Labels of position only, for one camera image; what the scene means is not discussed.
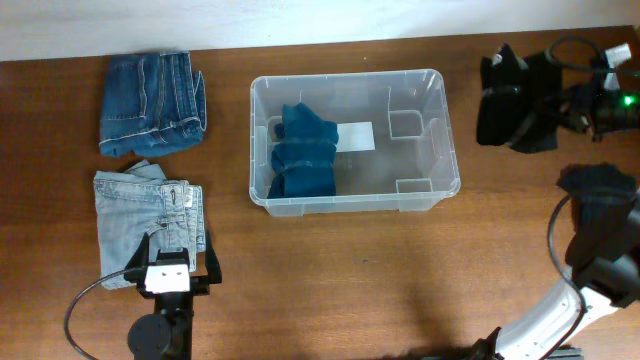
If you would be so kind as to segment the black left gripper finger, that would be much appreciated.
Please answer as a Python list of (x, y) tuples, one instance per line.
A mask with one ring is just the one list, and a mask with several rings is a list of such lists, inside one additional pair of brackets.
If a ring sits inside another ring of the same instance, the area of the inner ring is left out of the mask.
[(210, 284), (220, 284), (222, 282), (222, 271), (212, 245), (211, 233), (209, 231), (206, 232), (205, 236), (205, 267), (208, 282)]
[(126, 281), (131, 283), (141, 283), (144, 281), (149, 265), (149, 242), (149, 234), (144, 233), (137, 250), (125, 266), (126, 273), (123, 277)]

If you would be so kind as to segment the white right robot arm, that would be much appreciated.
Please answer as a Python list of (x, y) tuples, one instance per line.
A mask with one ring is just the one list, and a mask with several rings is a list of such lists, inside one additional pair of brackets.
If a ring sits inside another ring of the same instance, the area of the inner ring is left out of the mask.
[[(560, 89), (531, 81), (482, 87), (478, 129), (500, 130), (500, 144), (553, 134), (559, 127), (594, 140), (639, 127), (639, 96), (595, 83)], [(551, 359), (594, 321), (639, 299), (639, 184), (609, 164), (570, 166), (566, 193), (548, 222), (546, 245), (559, 282), (516, 322), (478, 341), (476, 359)]]

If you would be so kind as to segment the dark blue garment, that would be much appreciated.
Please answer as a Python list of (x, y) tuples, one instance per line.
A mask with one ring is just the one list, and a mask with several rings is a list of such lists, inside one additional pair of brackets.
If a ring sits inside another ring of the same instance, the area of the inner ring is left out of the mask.
[(275, 176), (268, 198), (335, 196), (337, 124), (298, 103), (283, 106), (282, 122), (274, 132), (278, 143), (271, 152)]

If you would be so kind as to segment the black garment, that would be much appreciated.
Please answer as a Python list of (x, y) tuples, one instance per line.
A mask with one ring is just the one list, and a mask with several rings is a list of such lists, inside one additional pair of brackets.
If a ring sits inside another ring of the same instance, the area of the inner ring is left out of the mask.
[(545, 102), (562, 90), (561, 69), (540, 52), (521, 58), (503, 44), (480, 63), (476, 141), (524, 154), (555, 150), (557, 121)]

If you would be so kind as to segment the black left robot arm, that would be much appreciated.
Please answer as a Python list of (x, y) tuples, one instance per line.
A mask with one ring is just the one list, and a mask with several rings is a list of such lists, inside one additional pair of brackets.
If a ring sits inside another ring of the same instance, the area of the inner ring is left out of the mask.
[(124, 279), (134, 283), (139, 294), (154, 301), (152, 313), (131, 326), (127, 345), (135, 360), (190, 360), (194, 302), (210, 294), (212, 284), (222, 282), (220, 263), (205, 236), (204, 275), (191, 275), (189, 253), (185, 248), (158, 251), (149, 260), (150, 236), (145, 234), (125, 269)]

